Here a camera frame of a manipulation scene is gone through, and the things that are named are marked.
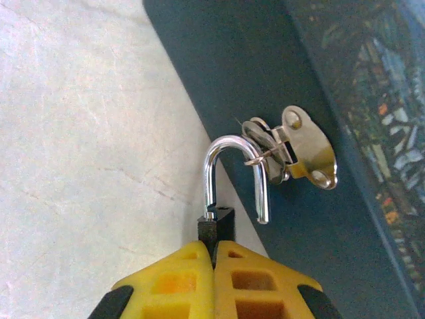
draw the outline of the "gray concrete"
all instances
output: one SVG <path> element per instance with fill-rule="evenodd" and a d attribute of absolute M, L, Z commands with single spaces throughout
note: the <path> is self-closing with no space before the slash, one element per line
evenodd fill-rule
<path fill-rule="evenodd" d="M 210 141 L 140 0 L 0 0 L 0 70 L 0 318 L 86 318 L 196 239 Z"/>

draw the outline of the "yellow plastic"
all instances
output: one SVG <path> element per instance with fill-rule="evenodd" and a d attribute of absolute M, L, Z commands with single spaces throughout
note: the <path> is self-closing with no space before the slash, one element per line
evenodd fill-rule
<path fill-rule="evenodd" d="M 320 284 L 232 241 L 218 244 L 214 272 L 216 319 L 314 319 L 298 291 Z"/>
<path fill-rule="evenodd" d="M 214 273 L 202 242 L 193 242 L 117 282 L 134 292 L 120 319 L 213 319 Z"/>

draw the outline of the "padlock shackle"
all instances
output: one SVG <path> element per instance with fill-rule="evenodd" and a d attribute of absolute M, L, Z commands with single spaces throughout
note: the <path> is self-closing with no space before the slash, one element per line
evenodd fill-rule
<path fill-rule="evenodd" d="M 217 138 L 210 145 L 204 161 L 204 217 L 206 219 L 216 219 L 216 214 L 214 209 L 212 209 L 216 205 L 215 166 L 218 155 L 226 148 L 237 148 L 241 150 L 249 160 L 254 160 L 262 154 L 262 150 L 256 142 L 245 136 L 222 136 Z M 258 165 L 253 165 L 252 168 L 254 169 L 255 202 L 258 214 L 257 220 L 260 224 L 267 224 L 270 220 L 270 212 L 265 163 L 261 161 Z"/>

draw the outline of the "metal hinge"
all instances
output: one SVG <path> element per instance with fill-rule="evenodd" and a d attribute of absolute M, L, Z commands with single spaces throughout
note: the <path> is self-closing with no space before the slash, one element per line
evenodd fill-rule
<path fill-rule="evenodd" d="M 298 106 L 288 106 L 282 113 L 282 125 L 270 129 L 261 118 L 242 124 L 242 136 L 254 140 L 262 154 L 245 165 L 266 164 L 268 179 L 280 184 L 292 176 L 307 177 L 322 189 L 337 185 L 337 162 L 326 135 Z"/>

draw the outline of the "silver shackle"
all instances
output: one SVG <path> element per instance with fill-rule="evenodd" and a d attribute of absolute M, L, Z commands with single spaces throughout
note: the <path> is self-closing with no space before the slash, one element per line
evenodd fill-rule
<path fill-rule="evenodd" d="M 246 136 L 227 135 L 217 138 L 209 147 L 204 161 L 204 193 L 205 212 L 204 217 L 208 220 L 217 218 L 213 207 L 216 205 L 216 182 L 215 167 L 218 155 L 226 148 L 237 148 L 241 150 L 246 158 L 255 160 L 260 157 L 262 150 L 254 140 Z M 267 224 L 270 220 L 268 178 L 265 163 L 263 161 L 253 165 L 255 202 L 258 214 L 258 222 Z"/>

